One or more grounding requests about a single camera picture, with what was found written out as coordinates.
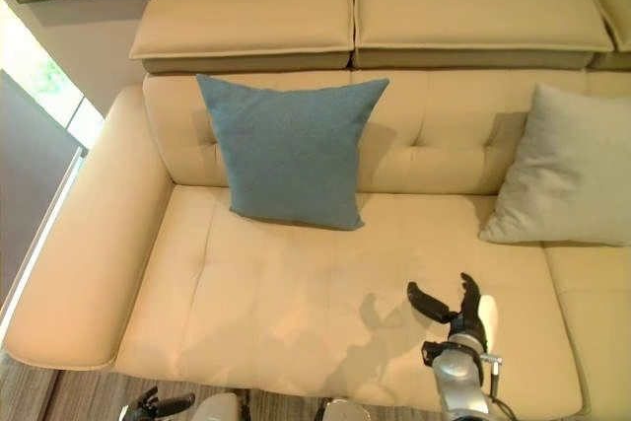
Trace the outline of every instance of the wooden floor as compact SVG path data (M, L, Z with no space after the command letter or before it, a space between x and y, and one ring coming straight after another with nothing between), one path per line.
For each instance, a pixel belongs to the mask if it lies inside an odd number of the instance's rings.
M106 372L57 372L0 353L0 421L118 421L120 408L153 385L159 397L194 392L197 402L223 388L135 379ZM252 421L312 421L318 398L250 392ZM435 413L366 406L373 421L440 421ZM174 418L189 421L194 408Z

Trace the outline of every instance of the headrest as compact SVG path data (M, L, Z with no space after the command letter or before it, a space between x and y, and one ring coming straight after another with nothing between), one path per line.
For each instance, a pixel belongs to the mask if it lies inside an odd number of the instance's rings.
M158 72L343 68L352 0L149 0L130 52Z
M615 51L599 53L590 67L631 69L631 0L595 0L613 37Z
M611 41L592 0L355 0L368 67L581 69Z

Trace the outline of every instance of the light gray pillow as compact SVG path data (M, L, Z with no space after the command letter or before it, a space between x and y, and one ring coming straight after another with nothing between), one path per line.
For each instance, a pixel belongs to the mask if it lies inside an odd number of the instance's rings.
M631 245L631 97L537 86L480 239Z

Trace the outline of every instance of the sofa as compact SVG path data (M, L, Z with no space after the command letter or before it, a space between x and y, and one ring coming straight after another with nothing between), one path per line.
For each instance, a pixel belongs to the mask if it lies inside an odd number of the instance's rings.
M605 26L601 8L150 0L130 53L148 74L111 107L5 350L40 367L440 411L420 346L448 330L405 287L455 309L464 271L497 302L500 397L520 418L629 418L631 248L478 238L537 84L631 96L624 61L597 60L619 47L607 29L628 39L631 24ZM359 143L365 225L231 212L195 73L279 91L388 78Z

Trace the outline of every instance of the blue pillow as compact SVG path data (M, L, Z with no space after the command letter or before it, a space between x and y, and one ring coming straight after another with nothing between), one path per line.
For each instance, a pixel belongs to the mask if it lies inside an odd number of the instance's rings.
M279 92L198 74L241 215L352 230L359 141L388 79Z

